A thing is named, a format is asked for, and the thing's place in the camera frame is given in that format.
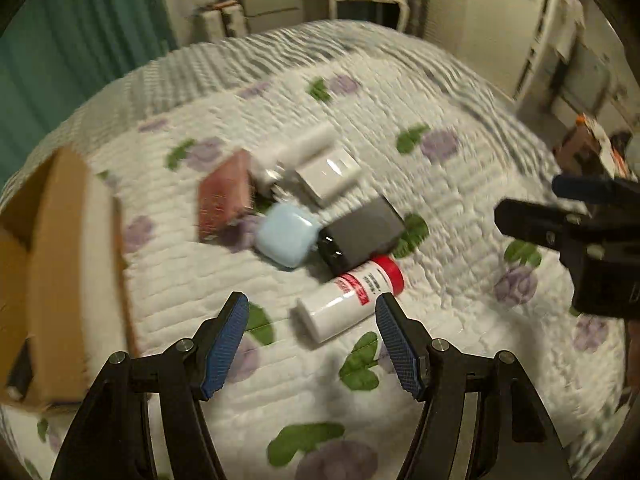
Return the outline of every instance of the bed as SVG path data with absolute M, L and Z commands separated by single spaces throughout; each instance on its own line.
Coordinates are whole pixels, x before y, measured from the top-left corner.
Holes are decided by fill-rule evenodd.
M 308 92 L 318 78 L 330 102 Z M 333 478 L 322 460 L 335 463 L 336 478 L 395 478 L 421 406 L 390 373 L 374 319 L 313 346 L 290 311 L 329 278 L 318 259 L 283 272 L 248 250 L 245 237 L 196 243 L 196 184 L 217 161 L 321 120 L 365 171 L 357 187 L 313 212 L 326 223 L 377 193 L 388 197 L 411 224 L 394 254 L 405 312 L 464 352 L 513 351 L 578 476 L 616 420 L 623 324 L 575 317 L 558 256 L 497 231 L 501 198 L 555 200 L 558 167 L 485 82 L 427 42 L 332 21 L 178 50 L 79 108 L 31 153 L 2 200 L 68 143 L 107 179 L 124 206 L 143 354 L 193 335 L 232 290 L 248 296 L 260 330 L 245 333 L 227 384 L 202 405 L 229 478 Z M 418 126 L 424 131 L 413 134 Z M 312 208 L 302 195 L 282 198 Z M 366 366 L 354 364 L 363 359 Z M 90 352 L 93 377 L 104 361 Z M 171 478 L 156 395 L 149 412 L 158 472 Z M 46 479 L 71 418 L 1 408 L 0 431 L 32 476 Z M 308 438 L 313 445 L 299 449 Z

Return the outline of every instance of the teal curtain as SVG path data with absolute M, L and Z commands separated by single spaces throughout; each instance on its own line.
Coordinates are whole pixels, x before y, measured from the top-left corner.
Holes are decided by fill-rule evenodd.
M 174 48 L 163 0 L 27 0 L 0 36 L 0 184 L 89 97 Z

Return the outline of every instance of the white cylinder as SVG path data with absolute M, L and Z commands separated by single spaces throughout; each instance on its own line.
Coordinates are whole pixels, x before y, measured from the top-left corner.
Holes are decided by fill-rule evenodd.
M 371 316 L 380 294 L 397 296 L 403 288 L 396 263 L 388 256 L 377 256 L 298 298 L 296 311 L 313 339 L 321 343 Z
M 338 132 L 329 121 L 316 124 L 306 132 L 295 131 L 289 139 L 259 146 L 252 151 L 250 167 L 256 191 L 268 196 L 271 187 L 288 171 L 295 170 L 303 162 L 331 146 Z

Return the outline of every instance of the red bottle cap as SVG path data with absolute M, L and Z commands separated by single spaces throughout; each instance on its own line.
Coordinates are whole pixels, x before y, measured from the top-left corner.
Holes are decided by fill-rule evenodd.
M 371 261 L 378 264 L 385 271 L 389 281 L 391 281 L 394 296 L 398 296 L 404 290 L 404 278 L 400 267 L 388 256 L 375 256 Z

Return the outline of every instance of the light blue case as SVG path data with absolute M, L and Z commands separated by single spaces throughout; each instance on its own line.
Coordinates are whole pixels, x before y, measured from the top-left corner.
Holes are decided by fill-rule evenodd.
M 320 223 L 293 204 L 278 203 L 255 235 L 255 248 L 283 267 L 299 266 L 318 238 Z

